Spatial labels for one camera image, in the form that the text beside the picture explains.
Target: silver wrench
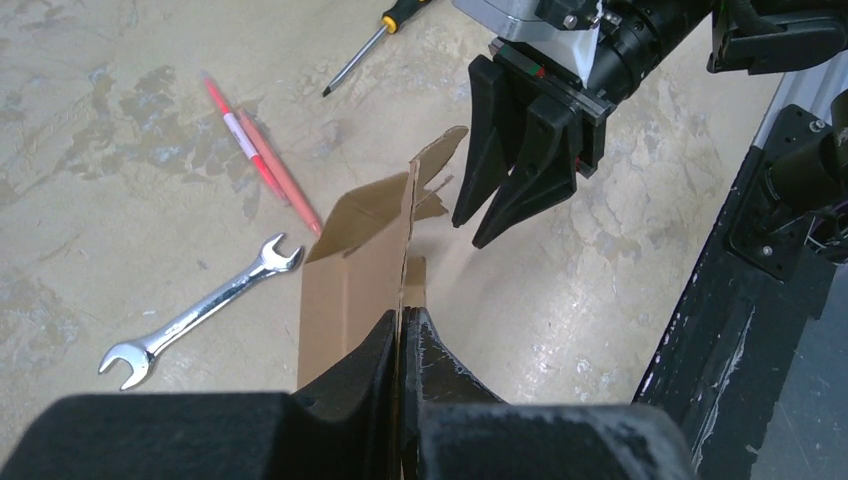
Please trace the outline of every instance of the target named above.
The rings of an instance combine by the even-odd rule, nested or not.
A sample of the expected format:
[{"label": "silver wrench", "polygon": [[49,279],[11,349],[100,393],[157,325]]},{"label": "silver wrench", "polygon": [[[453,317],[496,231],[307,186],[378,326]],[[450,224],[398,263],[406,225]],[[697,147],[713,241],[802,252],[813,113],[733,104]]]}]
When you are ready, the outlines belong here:
[{"label": "silver wrench", "polygon": [[224,305],[235,300],[247,289],[259,283],[260,280],[297,268],[303,258],[302,246],[298,247],[290,257],[284,257],[275,251],[275,247],[282,242],[285,236],[285,233],[279,233],[269,238],[262,245],[262,249],[259,250],[259,256],[249,267],[229,282],[218,287],[206,298],[194,304],[182,315],[171,320],[164,327],[150,335],[115,344],[106,352],[100,362],[99,373],[105,372],[116,360],[120,359],[127,362],[132,368],[132,374],[121,385],[121,390],[132,388],[144,381],[153,370],[156,357],[169,345],[200,325]]}]

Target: beige table surface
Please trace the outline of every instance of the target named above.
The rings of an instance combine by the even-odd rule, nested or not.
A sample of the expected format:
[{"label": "beige table surface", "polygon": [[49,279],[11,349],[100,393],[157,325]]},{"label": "beige table surface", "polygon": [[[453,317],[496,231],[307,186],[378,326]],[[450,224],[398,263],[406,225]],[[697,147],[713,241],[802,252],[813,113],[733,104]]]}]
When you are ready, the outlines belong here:
[{"label": "beige table surface", "polygon": [[[492,35],[439,0],[326,99],[389,0],[0,2],[0,458],[56,399],[113,392],[118,340],[314,240],[229,138],[198,72],[258,112],[322,215],[470,122]],[[482,251],[479,222],[415,227],[445,343],[512,402],[626,402],[776,86],[710,76],[706,25],[610,119],[567,203]],[[467,143],[444,190],[456,201]],[[136,392],[292,389],[300,275],[259,285],[169,349]]]}]

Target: black and yellow screwdriver handle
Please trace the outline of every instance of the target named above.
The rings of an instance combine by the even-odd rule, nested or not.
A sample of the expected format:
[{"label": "black and yellow screwdriver handle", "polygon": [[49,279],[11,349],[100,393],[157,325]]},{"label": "black and yellow screwdriver handle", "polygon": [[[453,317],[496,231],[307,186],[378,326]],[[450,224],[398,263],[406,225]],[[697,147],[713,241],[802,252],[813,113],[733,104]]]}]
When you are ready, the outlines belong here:
[{"label": "black and yellow screwdriver handle", "polygon": [[397,0],[395,5],[383,12],[383,25],[389,33],[398,31],[403,22],[409,20],[415,12],[426,7],[433,0]]}]

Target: wrench jaw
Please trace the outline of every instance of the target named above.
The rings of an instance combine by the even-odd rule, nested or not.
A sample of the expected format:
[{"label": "wrench jaw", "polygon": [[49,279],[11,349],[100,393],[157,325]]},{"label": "wrench jaw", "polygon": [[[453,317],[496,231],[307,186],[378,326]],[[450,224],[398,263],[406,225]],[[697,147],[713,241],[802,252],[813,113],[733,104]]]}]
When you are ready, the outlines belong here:
[{"label": "wrench jaw", "polygon": [[153,355],[151,355],[141,345],[136,345],[130,342],[119,343],[110,348],[109,351],[106,352],[106,355],[103,356],[103,360],[100,362],[100,368],[97,373],[104,373],[117,360],[127,362],[132,373],[130,374],[130,378],[121,385],[120,390],[124,391],[138,385],[147,378],[153,369],[154,359],[155,357],[153,357]]},{"label": "wrench jaw", "polygon": [[301,260],[303,260],[304,249],[302,246],[298,247],[289,257],[277,253],[276,248],[283,243],[285,237],[285,233],[278,233],[262,245],[262,249],[259,251],[259,258],[262,261],[262,266],[267,270],[275,273],[288,272],[297,268]]}]

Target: brown cardboard box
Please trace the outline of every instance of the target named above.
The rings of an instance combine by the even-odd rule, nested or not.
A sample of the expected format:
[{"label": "brown cardboard box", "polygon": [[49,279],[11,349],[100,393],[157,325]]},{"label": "brown cardboard box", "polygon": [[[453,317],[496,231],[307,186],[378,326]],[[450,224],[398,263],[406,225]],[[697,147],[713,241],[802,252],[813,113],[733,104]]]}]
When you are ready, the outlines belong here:
[{"label": "brown cardboard box", "polygon": [[412,223],[447,213],[424,187],[467,132],[451,128],[412,159],[409,172],[336,202],[303,265],[298,388],[358,346],[386,310],[424,306],[426,263],[407,258]]}]

